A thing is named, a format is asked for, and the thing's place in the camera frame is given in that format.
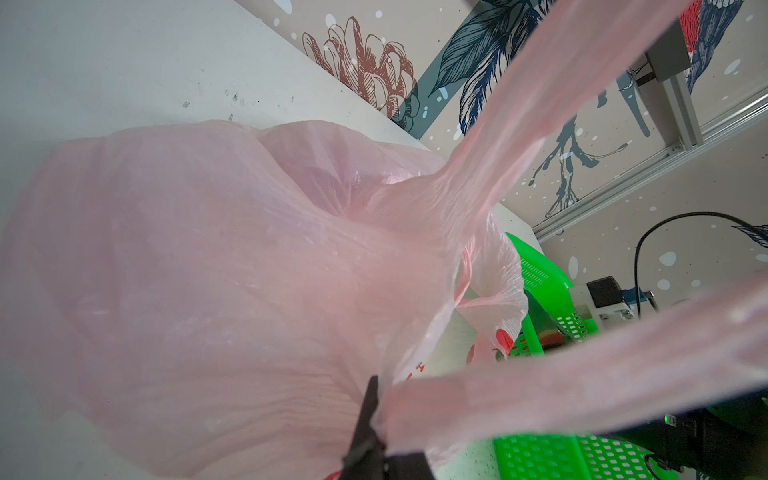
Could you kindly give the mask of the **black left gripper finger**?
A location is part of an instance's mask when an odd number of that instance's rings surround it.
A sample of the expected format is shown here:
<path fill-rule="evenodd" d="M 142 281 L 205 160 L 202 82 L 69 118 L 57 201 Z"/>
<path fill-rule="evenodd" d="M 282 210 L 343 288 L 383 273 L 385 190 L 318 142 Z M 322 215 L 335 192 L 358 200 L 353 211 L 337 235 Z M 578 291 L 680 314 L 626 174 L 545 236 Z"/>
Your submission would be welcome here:
<path fill-rule="evenodd" d="M 342 459 L 340 480 L 434 480 L 423 452 L 387 456 L 371 426 L 378 407 L 378 377 L 369 379 L 351 445 Z"/>

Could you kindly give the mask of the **green plastic perforated basket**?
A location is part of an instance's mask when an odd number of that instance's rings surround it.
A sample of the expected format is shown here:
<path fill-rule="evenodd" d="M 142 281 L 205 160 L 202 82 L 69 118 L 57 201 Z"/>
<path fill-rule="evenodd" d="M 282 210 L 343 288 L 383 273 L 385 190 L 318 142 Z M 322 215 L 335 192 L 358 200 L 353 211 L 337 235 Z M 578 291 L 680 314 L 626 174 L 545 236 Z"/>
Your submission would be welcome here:
<path fill-rule="evenodd" d="M 618 432 L 766 391 L 767 275 L 511 373 L 506 419 L 523 432 Z"/>

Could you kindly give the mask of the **pink plastic bag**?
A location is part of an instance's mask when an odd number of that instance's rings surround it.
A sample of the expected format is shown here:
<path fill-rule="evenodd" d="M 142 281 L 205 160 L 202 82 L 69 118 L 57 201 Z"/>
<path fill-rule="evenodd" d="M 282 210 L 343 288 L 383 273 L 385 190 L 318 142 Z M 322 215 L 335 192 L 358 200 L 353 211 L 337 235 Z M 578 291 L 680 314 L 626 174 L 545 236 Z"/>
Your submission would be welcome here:
<path fill-rule="evenodd" d="M 2 355 L 164 477 L 318 479 L 372 376 L 391 455 L 543 432 L 506 419 L 526 298 L 491 210 L 684 8 L 555 3 L 448 161 L 324 121 L 58 145 L 4 234 Z"/>

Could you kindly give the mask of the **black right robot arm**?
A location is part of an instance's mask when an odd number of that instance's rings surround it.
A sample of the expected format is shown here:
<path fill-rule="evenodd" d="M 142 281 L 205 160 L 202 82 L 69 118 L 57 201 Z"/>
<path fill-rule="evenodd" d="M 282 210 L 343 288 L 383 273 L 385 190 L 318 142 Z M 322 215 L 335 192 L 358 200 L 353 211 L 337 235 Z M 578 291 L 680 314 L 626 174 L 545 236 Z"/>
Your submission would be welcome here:
<path fill-rule="evenodd" d="M 663 470 L 692 469 L 699 479 L 765 479 L 767 392 L 667 414 L 604 436 L 647 450 Z"/>

